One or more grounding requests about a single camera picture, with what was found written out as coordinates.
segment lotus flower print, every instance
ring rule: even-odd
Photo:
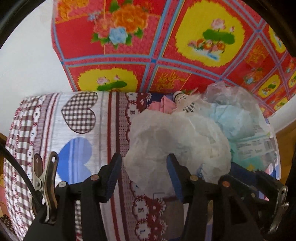
[[[229,29],[229,33],[221,31],[225,28],[225,20],[216,18],[211,24],[211,29],[207,29],[202,33],[203,38],[191,40],[187,46],[192,47],[198,54],[217,61],[220,58],[220,54],[225,52],[226,45],[231,45],[235,42],[233,35],[234,26]]]
[[[108,82],[110,82],[110,80],[108,80],[105,76],[104,77],[99,77],[96,82],[99,84],[99,85],[103,85],[103,84],[106,84]]]
[[[219,30],[219,29],[224,30],[225,29],[224,23],[225,23],[225,20],[222,20],[220,18],[217,18],[217,19],[214,19],[213,20],[211,27],[214,30]]]
[[[118,75],[115,75],[115,77],[113,79],[116,80],[116,81],[120,80]]]

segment metal clip handle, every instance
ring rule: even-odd
[[[47,213],[44,220],[45,223],[54,223],[57,212],[57,200],[54,194],[54,181],[57,173],[57,165],[59,157],[56,152],[51,152],[47,161],[45,170],[42,172],[42,158],[39,154],[34,155],[33,160],[33,186],[39,191],[44,198]],[[31,199],[31,208],[34,215],[37,215],[35,203]]]
[[[278,197],[276,200],[276,208],[274,211],[274,219],[270,225],[268,234],[272,234],[276,232],[281,222],[282,216],[285,214],[285,212],[289,207],[289,203],[286,202],[287,192],[288,192],[287,186],[282,186],[278,192]]]

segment yellow circle pattern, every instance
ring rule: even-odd
[[[270,96],[280,85],[281,80],[277,74],[271,76],[259,89],[258,94],[266,98]]]
[[[225,21],[225,32],[234,26],[233,35],[235,42],[226,45],[225,52],[220,54],[218,60],[201,55],[188,46],[190,41],[203,38],[203,32],[211,29],[214,19],[220,18]],[[244,41],[244,29],[241,22],[231,16],[227,10],[218,3],[201,1],[189,7],[184,15],[180,27],[176,33],[176,47],[178,52],[190,60],[198,60],[206,66],[220,67],[230,62],[242,47]]]
[[[270,26],[269,26],[268,32],[269,32],[270,39],[271,39],[272,43],[274,44],[276,50],[279,53],[285,52],[285,50],[286,50],[285,45],[283,44],[283,42],[279,38],[276,37],[274,30]]]
[[[296,84],[296,71],[295,73],[291,76],[290,80],[289,80],[289,88],[292,88],[294,85]]]
[[[112,69],[91,69],[81,73],[78,77],[78,85],[82,91],[96,91],[98,87],[97,79],[106,77],[110,83],[115,82],[115,76],[118,75],[121,81],[124,81],[127,86],[118,89],[121,92],[135,92],[137,90],[137,77],[133,71],[128,71],[121,68]]]

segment white plastic bag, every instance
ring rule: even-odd
[[[255,98],[241,87],[226,87],[223,81],[210,84],[203,97],[212,103],[210,117],[230,142],[232,161],[249,171],[265,171],[276,154]]]
[[[166,157],[173,153],[191,174],[217,183],[230,171],[227,138],[211,119],[197,113],[171,115],[144,110],[133,118],[129,132],[130,149],[124,161],[129,178],[154,198],[174,195],[166,168]]]

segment blue grid line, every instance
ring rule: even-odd
[[[148,55],[142,54],[99,54],[99,55],[89,55],[76,58],[67,58],[65,61],[79,61],[91,58],[149,58]]]
[[[63,52],[62,52],[62,49],[59,45],[59,40],[57,38],[57,30],[56,30],[56,26],[55,26],[55,23],[54,23],[54,18],[52,18],[52,26],[53,26],[53,32],[54,32],[54,40],[56,42],[56,45],[57,45],[57,49],[59,50],[59,53],[62,57],[62,61],[65,61],[65,58],[64,58],[64,55],[63,55]]]
[[[261,27],[261,31],[264,30],[264,28],[265,28],[266,25],[267,25],[267,22],[265,22],[265,23],[262,25],[262,27]]]
[[[199,70],[201,72],[205,72],[207,74],[210,74],[210,75],[213,75],[213,76],[216,76],[218,78],[221,78],[220,75],[218,74],[215,74],[209,70],[206,70],[206,69],[203,69],[203,68],[200,68],[196,65],[193,65],[193,64],[188,64],[188,63],[185,63],[185,62],[181,62],[181,61],[178,61],[178,60],[174,60],[174,59],[169,59],[169,58],[162,58],[160,57],[158,60],[160,61],[166,61],[166,62],[169,62],[169,63],[174,63],[174,64],[180,64],[180,65],[184,65],[184,66],[187,66],[187,67],[190,67],[190,68],[193,68],[193,69],[196,69],[196,70]]]
[[[291,71],[291,73],[289,74],[289,76],[287,77],[287,81],[290,80],[290,78],[292,77],[292,75],[295,73],[296,71],[296,67]]]
[[[263,18],[260,19],[259,23],[258,23],[258,27],[260,27],[261,23],[263,21]]]
[[[156,69],[158,67],[162,67],[162,68],[166,68],[166,69],[173,69],[173,70],[178,70],[178,71],[182,71],[182,72],[187,72],[187,73],[190,73],[190,74],[194,74],[194,75],[197,75],[197,76],[200,76],[200,77],[203,77],[203,78],[206,78],[206,79],[209,79],[209,80],[212,80],[214,82],[217,82],[218,80],[216,79],[213,79],[209,76],[206,76],[206,75],[203,75],[203,74],[200,74],[200,73],[196,73],[196,72],[193,72],[193,71],[190,71],[190,70],[187,70],[187,69],[181,69],[181,68],[178,68],[178,67],[173,67],[173,66],[167,66],[167,65],[162,65],[162,64],[157,64],[154,68],[154,71],[153,71],[153,74],[152,74],[152,77],[150,79],[150,83],[148,85],[148,88],[147,88],[147,91],[150,90],[150,87],[153,83],[153,80],[154,80],[154,77],[155,77],[155,74],[156,74]]]
[[[228,2],[227,0],[223,0],[223,2],[225,2],[228,6],[230,6],[243,20],[245,20],[245,22],[251,27],[251,29],[255,31],[255,28],[253,27],[253,25],[246,19],[244,15],[236,11],[236,8],[230,2]]]
[[[278,64],[277,64],[277,67],[278,67],[278,69],[279,69],[279,73],[280,73],[280,75],[281,75],[281,78],[282,78],[283,81],[285,82],[285,74],[284,74],[283,68],[281,67],[281,64],[278,63]]]
[[[255,96],[255,95],[254,95],[254,97],[256,97],[259,100],[260,104],[262,104],[265,108],[269,109],[270,111],[272,111],[274,113],[274,110],[269,105],[267,105],[263,100],[261,100],[259,97]]]
[[[150,54],[149,54],[150,57],[152,57],[153,54],[154,54],[154,50],[155,50],[156,45],[158,43],[159,36],[161,34],[161,30],[162,30],[162,27],[163,27],[163,22],[164,22],[164,20],[166,18],[166,15],[168,13],[168,9],[169,9],[170,3],[171,3],[171,0],[167,0],[166,3],[165,3],[165,7],[163,9],[162,16],[160,18],[160,21],[159,21],[158,26],[157,26],[157,29],[156,29],[156,34],[155,34],[155,37],[154,37],[154,40],[153,40],[153,43],[152,43],[152,47],[150,49]]]
[[[234,86],[240,86],[240,85],[238,85],[238,84],[236,84],[236,83],[234,83],[233,81],[231,81],[230,79],[222,79],[221,81],[227,81],[228,83],[231,83],[231,84],[233,84]]]
[[[148,75],[149,68],[150,68],[150,63],[146,64],[145,71],[144,71],[143,78],[142,78],[142,83],[140,86],[140,92],[143,92],[143,88],[144,88],[144,84],[145,84],[145,81],[146,81],[146,78]]]
[[[291,99],[291,96],[290,96],[290,91],[289,91],[288,84],[286,82],[284,82],[284,86],[285,86],[285,90],[287,92],[288,99],[290,100]]]
[[[180,12],[181,7],[183,6],[183,2],[184,1],[185,0],[180,0],[179,3],[178,3],[178,5],[177,5],[177,7],[176,7],[176,10],[174,12],[174,16],[173,16],[172,21],[170,23],[170,26],[168,28],[168,31],[167,31],[165,40],[163,41],[163,46],[161,47],[161,51],[160,51],[160,54],[159,54],[160,57],[163,56],[163,52],[164,52],[165,47],[166,47],[166,45],[168,43],[168,39],[169,39],[169,37],[170,37],[170,35],[172,33],[172,29],[173,29],[173,27],[175,25],[175,22],[176,22],[177,17],[179,16],[179,12]]]
[[[151,88],[151,85],[152,85],[152,83],[154,81],[154,77],[156,75],[157,69],[158,69],[158,64],[156,64],[155,67],[154,67],[153,73],[152,73],[151,78],[149,80],[149,85],[147,86],[147,89],[146,89],[146,92],[150,91],[150,88]]]
[[[252,92],[255,91],[260,85],[262,85],[262,83],[264,83],[267,79],[269,79],[271,77],[271,75],[273,74],[273,72],[277,69],[277,66],[275,65],[271,71],[269,71],[269,73],[262,78],[262,80],[260,80],[255,86],[254,88],[251,90]]]
[[[279,58],[274,50],[274,48],[272,47],[272,45],[270,44],[269,40],[267,39],[267,37],[265,36],[265,34],[263,32],[260,32],[261,36],[260,36],[260,39],[263,43],[263,45],[266,47],[266,45],[269,46],[269,48],[271,49],[271,52],[268,50],[268,48],[266,47],[267,51],[270,53],[271,57],[272,57],[272,54],[274,55],[274,62],[275,63],[278,63],[279,62]]]
[[[249,52],[246,52],[244,57],[241,58],[241,55],[245,52],[245,50],[248,48],[248,50],[250,50],[255,42],[257,41],[257,38],[255,38],[255,40],[253,41],[253,43],[251,44],[250,47],[248,47],[248,45],[250,44],[250,42],[253,40],[254,36],[256,35],[256,33],[254,32],[250,38],[248,39],[248,41],[246,42],[245,46],[242,48],[241,52],[238,54],[238,56],[232,61],[232,63],[225,69],[225,71],[222,73],[221,76],[227,77],[228,75],[230,75],[230,70],[234,70],[242,61],[243,59],[249,54]]]
[[[237,6],[238,6],[238,7],[244,12],[245,15],[247,15],[247,16],[249,17],[249,19],[254,23],[254,25],[255,25],[256,27],[259,27],[259,26],[260,26],[260,23],[261,23],[262,18],[261,18],[260,22],[257,23],[257,22],[255,21],[255,19],[249,14],[249,12],[248,12],[246,9],[243,8],[243,6],[242,6],[241,4],[239,4],[236,0],[234,0],[234,1],[232,1],[232,2],[233,2],[235,5],[237,5]]]
[[[67,67],[81,67],[81,66],[88,66],[88,65],[96,65],[96,64],[142,64],[146,65],[147,62],[132,62],[132,61],[112,61],[112,62],[91,62],[91,63],[83,63],[83,64],[70,64]]]
[[[78,89],[77,89],[77,87],[76,87],[76,84],[75,84],[75,82],[74,82],[74,80],[73,80],[73,77],[72,77],[72,75],[71,75],[71,73],[70,73],[70,70],[69,70],[68,66],[65,66],[65,67],[66,67],[67,73],[68,73],[68,75],[69,75],[69,77],[70,77],[70,79],[71,79],[72,85],[74,86],[75,91],[78,91]]]
[[[281,59],[279,60],[279,63],[280,63],[280,64],[284,61],[284,59],[287,57],[287,55],[288,55],[288,50],[285,51],[285,53],[283,54],[283,56],[282,56]]]

